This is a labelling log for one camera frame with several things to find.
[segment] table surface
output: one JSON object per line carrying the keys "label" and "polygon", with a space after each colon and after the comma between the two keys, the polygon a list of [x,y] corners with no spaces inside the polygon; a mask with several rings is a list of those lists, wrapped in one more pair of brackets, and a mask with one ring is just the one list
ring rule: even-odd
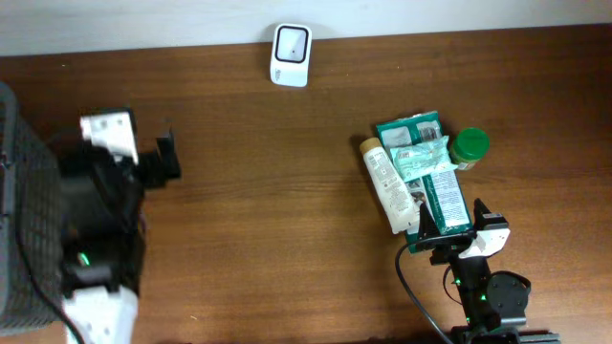
{"label": "table surface", "polygon": [[[271,44],[0,59],[41,137],[102,107],[134,110],[142,149],[172,126],[183,178],[147,194],[134,343],[351,342],[430,327],[393,267],[393,236],[358,150],[373,126],[438,110],[484,129],[466,200],[512,235],[492,270],[527,276],[527,330],[612,331],[609,26],[318,40],[309,85],[270,82]],[[444,267],[404,275],[444,329],[465,324]],[[62,343],[59,324],[0,343]]]}

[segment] gray object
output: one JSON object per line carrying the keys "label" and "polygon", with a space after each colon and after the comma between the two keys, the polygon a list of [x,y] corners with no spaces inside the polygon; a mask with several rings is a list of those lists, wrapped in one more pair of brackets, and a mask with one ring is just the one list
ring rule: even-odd
{"label": "gray object", "polygon": [[15,95],[3,82],[0,134],[0,335],[11,335],[56,320],[33,291],[16,235],[21,237],[38,286],[59,306],[63,202],[55,156],[18,116]]}

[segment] green light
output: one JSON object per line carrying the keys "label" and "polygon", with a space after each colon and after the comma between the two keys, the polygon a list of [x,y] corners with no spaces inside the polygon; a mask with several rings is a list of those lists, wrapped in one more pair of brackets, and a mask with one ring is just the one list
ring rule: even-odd
{"label": "green light", "polygon": [[78,254],[78,258],[80,259],[80,263],[82,265],[88,266],[89,267],[89,258],[87,258],[87,255],[85,253],[79,253]]}

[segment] white container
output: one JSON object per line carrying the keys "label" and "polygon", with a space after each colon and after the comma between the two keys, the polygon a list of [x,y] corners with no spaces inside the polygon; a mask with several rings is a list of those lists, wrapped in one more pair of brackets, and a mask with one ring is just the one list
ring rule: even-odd
{"label": "white container", "polygon": [[419,225],[419,207],[414,203],[381,142],[376,138],[365,140],[360,150],[393,234],[414,230]]}
{"label": "white container", "polygon": [[277,26],[270,60],[272,82],[284,86],[306,86],[312,45],[313,33],[308,27],[297,24]]}

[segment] bottle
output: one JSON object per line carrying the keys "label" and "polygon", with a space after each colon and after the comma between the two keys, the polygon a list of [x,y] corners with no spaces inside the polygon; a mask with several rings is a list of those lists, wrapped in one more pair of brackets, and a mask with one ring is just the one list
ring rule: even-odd
{"label": "bottle", "polygon": [[487,133],[478,128],[468,128],[457,136],[450,147],[450,158],[458,170],[474,167],[489,150]]}
{"label": "bottle", "polygon": [[361,143],[360,150],[393,234],[418,228],[419,208],[386,155],[381,142],[377,138],[365,140]]}

